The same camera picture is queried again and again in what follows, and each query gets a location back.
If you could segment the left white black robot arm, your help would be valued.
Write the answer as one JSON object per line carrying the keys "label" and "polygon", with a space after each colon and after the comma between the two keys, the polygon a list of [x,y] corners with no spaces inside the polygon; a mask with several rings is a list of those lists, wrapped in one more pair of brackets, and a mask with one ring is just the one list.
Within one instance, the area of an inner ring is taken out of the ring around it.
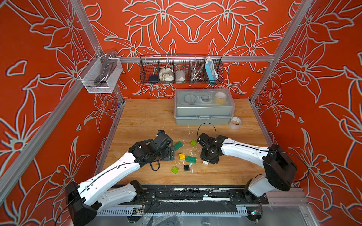
{"label": "left white black robot arm", "polygon": [[173,140],[159,130],[154,139],[136,142],[119,160],[94,177],[80,184],[69,183],[65,189],[66,203],[73,225],[85,226],[99,211],[130,202],[142,194],[143,188],[136,180],[121,188],[113,186],[145,165],[171,160],[173,152]]}

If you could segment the lime green lego brick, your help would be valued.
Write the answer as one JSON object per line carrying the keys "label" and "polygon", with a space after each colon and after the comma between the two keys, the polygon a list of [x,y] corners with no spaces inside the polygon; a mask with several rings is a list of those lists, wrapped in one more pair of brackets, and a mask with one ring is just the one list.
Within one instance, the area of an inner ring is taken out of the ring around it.
{"label": "lime green lego brick", "polygon": [[178,168],[178,167],[173,167],[172,170],[171,170],[171,172],[172,172],[173,174],[177,174],[177,173],[179,172],[179,168]]}
{"label": "lime green lego brick", "polygon": [[190,145],[193,146],[193,147],[195,147],[196,144],[197,144],[197,141],[196,141],[196,140],[192,140],[191,143],[190,143]]}

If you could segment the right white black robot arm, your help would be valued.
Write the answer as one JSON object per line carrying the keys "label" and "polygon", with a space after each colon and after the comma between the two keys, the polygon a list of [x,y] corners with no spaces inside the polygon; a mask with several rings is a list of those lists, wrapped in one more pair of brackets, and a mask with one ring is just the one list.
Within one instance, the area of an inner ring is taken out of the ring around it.
{"label": "right white black robot arm", "polygon": [[217,164],[221,156],[232,156],[256,164],[264,169],[264,174],[248,181],[244,196],[250,202],[272,190],[289,191],[297,172],[297,165],[288,153],[273,144],[258,147],[237,142],[226,136],[210,137],[202,133],[197,139],[202,146],[200,158]]}

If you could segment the dark green long lego brick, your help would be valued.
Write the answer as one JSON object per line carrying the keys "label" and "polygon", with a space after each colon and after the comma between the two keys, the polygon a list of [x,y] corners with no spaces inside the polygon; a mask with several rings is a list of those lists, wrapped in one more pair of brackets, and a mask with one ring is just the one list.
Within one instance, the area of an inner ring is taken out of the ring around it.
{"label": "dark green long lego brick", "polygon": [[178,151],[179,149],[181,149],[183,147],[183,143],[181,141],[179,141],[173,147],[174,147],[175,151]]}

